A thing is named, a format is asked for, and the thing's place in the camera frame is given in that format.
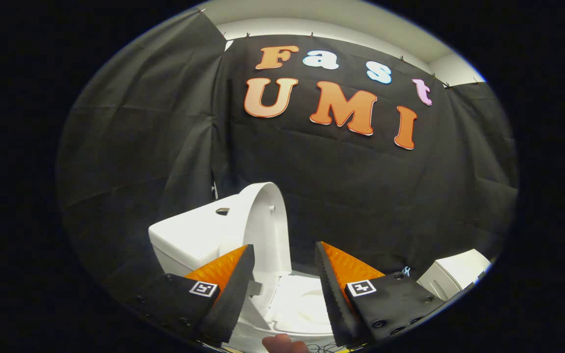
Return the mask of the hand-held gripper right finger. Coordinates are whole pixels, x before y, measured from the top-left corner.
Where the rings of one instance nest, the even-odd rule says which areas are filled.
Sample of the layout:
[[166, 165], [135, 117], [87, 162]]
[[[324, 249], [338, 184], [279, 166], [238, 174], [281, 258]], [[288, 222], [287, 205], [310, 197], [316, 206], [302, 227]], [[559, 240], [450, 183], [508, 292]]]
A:
[[401, 271], [384, 274], [318, 241], [315, 265], [337, 346], [371, 346], [425, 322], [444, 300]]

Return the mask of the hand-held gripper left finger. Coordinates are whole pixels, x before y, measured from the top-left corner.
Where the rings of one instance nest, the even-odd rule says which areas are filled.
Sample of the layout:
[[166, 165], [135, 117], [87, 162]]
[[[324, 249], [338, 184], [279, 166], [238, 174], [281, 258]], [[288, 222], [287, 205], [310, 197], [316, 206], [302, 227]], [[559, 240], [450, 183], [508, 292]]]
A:
[[180, 339], [221, 346], [237, 325], [254, 264], [246, 244], [185, 276], [163, 274], [133, 297], [133, 310]]

